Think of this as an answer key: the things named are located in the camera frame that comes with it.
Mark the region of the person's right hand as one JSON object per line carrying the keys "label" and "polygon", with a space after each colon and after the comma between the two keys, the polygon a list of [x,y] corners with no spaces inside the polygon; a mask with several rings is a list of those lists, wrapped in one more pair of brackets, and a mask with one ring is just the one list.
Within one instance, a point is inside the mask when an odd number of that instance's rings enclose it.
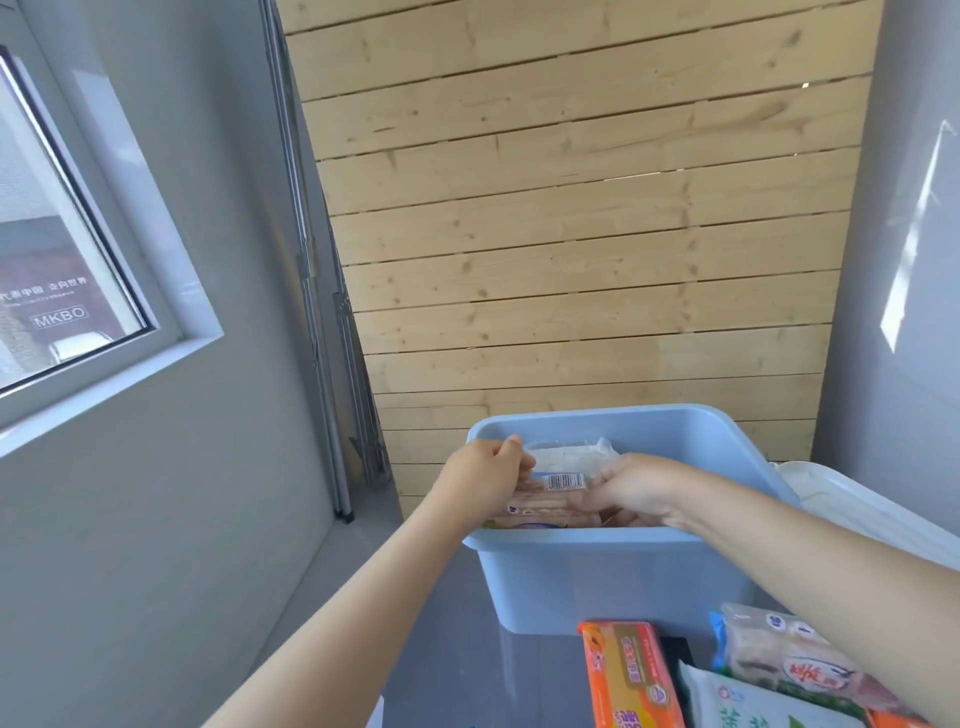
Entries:
{"label": "person's right hand", "polygon": [[605,528],[676,528],[690,532],[686,504],[714,482],[714,475],[697,467],[664,457],[627,454],[605,467],[628,477],[633,485],[631,507],[638,514],[636,525],[604,525]]}

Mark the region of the person's left hand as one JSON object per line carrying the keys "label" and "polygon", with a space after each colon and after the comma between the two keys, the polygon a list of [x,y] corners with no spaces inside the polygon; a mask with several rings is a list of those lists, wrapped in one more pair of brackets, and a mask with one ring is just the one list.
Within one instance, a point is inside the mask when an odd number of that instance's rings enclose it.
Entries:
{"label": "person's left hand", "polygon": [[501,442],[473,440],[456,450],[425,497],[427,511],[465,532],[497,515],[511,497],[496,490],[496,451]]}

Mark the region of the clear pink meat packet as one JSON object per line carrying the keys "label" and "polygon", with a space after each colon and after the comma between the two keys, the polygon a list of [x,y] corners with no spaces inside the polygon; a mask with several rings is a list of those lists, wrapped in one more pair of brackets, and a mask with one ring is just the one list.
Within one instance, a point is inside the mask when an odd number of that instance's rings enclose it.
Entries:
{"label": "clear pink meat packet", "polygon": [[583,472],[534,472],[520,483],[496,515],[483,522],[488,529],[602,528],[618,514],[618,507],[585,511],[574,502],[573,493],[588,491],[597,474]]}

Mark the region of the person's left forearm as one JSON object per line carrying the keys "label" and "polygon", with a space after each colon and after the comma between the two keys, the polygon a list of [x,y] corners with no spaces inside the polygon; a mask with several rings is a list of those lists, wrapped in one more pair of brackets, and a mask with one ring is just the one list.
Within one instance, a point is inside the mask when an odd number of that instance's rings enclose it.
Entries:
{"label": "person's left forearm", "polygon": [[366,728],[470,523],[426,500],[202,728]]}

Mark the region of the person's right forearm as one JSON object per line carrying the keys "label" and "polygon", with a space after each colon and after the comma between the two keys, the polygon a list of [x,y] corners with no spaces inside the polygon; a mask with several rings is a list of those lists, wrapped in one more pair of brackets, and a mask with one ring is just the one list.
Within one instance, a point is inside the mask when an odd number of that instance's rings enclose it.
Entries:
{"label": "person's right forearm", "polygon": [[707,474],[686,527],[937,728],[960,728],[960,572]]}

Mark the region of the white frozen food bag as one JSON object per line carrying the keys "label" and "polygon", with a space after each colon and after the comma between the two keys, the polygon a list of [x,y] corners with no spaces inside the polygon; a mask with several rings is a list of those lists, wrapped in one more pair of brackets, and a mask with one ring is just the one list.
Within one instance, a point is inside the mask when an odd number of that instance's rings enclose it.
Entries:
{"label": "white frozen food bag", "polygon": [[535,446],[526,453],[534,458],[536,477],[579,474],[586,480],[598,477],[610,464],[618,460],[611,442],[601,438],[595,443]]}

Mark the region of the light blue plastic bin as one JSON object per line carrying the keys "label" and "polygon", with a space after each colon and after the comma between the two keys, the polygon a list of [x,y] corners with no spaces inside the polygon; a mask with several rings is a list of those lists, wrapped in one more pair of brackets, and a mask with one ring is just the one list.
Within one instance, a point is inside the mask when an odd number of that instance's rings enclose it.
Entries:
{"label": "light blue plastic bin", "polygon": [[[794,507],[798,495],[724,412],[701,404],[500,415],[466,435],[567,446],[606,439],[619,454],[672,458]],[[486,577],[500,624],[520,635],[574,635],[588,620],[641,621],[671,635],[708,638],[709,613],[749,603],[758,590],[703,540],[667,527],[483,528],[465,538]]]}

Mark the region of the orange food packet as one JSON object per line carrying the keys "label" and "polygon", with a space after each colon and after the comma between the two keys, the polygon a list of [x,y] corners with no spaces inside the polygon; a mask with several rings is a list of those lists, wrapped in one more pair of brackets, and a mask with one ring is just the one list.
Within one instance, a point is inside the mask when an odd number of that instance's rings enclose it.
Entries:
{"label": "orange food packet", "polygon": [[580,622],[595,728],[687,728],[656,629]]}

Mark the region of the folded grey metal stand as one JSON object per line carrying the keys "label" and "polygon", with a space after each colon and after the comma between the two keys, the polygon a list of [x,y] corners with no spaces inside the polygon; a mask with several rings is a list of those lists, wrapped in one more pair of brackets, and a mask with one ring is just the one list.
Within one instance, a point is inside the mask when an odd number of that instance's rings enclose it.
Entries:
{"label": "folded grey metal stand", "polygon": [[317,171],[277,0],[257,0],[294,216],[294,262],[316,383],[313,408],[331,469],[337,520],[355,497],[392,481],[330,213]]}

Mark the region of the clear frozen dumpling bag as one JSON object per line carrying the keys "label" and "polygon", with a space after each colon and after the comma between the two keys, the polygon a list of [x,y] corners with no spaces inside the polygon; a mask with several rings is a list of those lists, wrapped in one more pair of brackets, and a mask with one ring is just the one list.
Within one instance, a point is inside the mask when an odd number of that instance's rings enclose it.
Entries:
{"label": "clear frozen dumpling bag", "polygon": [[718,674],[858,719],[870,711],[921,717],[793,614],[724,603],[709,618]]}

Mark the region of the white green food bag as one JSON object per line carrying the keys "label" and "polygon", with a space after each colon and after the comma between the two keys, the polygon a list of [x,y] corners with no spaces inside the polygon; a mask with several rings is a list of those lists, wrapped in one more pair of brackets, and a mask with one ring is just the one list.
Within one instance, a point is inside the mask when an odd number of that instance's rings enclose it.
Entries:
{"label": "white green food bag", "polygon": [[867,728],[863,719],[680,662],[693,728]]}

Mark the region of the white plastic bin lid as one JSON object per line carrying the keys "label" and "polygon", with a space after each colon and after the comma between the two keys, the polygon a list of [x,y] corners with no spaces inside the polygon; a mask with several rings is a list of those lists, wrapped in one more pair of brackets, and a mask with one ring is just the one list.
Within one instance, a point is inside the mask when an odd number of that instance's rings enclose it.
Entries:
{"label": "white plastic bin lid", "polygon": [[806,512],[960,573],[960,537],[953,533],[829,467],[773,467]]}

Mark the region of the window with white frame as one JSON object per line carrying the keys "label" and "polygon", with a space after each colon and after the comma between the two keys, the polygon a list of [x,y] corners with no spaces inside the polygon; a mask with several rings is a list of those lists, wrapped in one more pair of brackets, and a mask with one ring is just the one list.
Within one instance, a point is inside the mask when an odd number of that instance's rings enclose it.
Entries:
{"label": "window with white frame", "polygon": [[0,0],[0,458],[223,334],[83,0]]}

